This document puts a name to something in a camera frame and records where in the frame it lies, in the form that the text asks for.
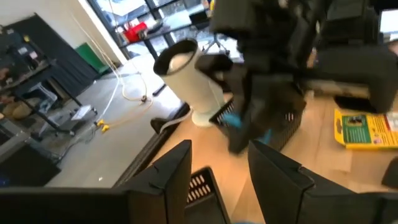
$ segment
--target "yellow box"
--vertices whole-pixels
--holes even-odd
[[[347,149],[398,149],[398,113],[342,114],[335,109],[335,139]]]

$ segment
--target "black basket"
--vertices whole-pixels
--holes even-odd
[[[202,168],[192,174],[185,220],[188,224],[230,224],[213,171]]]
[[[213,117],[210,122],[215,124],[217,128],[226,136],[228,136],[228,124],[223,123],[223,116],[234,110],[233,99],[229,100]],[[291,112],[285,114],[285,121],[281,121],[279,132],[273,132],[268,146],[281,151],[287,141],[293,136],[294,132],[299,128],[303,111]]]

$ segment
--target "red object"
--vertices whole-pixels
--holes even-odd
[[[140,22],[138,25],[132,27],[130,23],[128,24],[128,28],[123,34],[126,36],[129,42],[136,42],[140,40],[139,33],[146,30],[148,27],[145,22]]]

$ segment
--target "white wall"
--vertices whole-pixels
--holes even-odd
[[[90,38],[85,35],[74,21],[74,16],[112,61],[122,64],[126,63],[126,58],[86,0],[3,1],[0,5],[0,24],[8,25],[17,22],[32,16],[35,12],[73,48],[87,42],[103,61],[100,52],[90,41]]]

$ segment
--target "gray floor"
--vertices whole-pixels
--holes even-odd
[[[121,73],[136,73],[135,68],[126,65]],[[163,81],[150,69],[141,70],[147,82],[148,95],[163,84]],[[144,84],[138,75],[124,78],[127,83],[126,92],[130,97],[141,97]],[[83,104],[92,104],[99,114],[105,109],[115,85],[115,78],[95,82],[78,98]],[[116,96],[104,115],[107,122],[114,122],[121,117],[132,118],[117,128],[111,128],[102,134],[98,130],[94,139],[88,143],[79,143],[73,146],[60,164],[61,173],[56,176],[48,187],[112,187],[134,160],[140,150],[146,145],[155,132],[150,127],[149,121],[154,117],[167,117],[173,110],[180,107],[182,102],[166,88],[161,95],[154,98],[154,104],[142,116],[137,117],[147,105],[139,106],[122,97],[121,85]],[[89,135],[88,131],[80,131],[79,136]]]

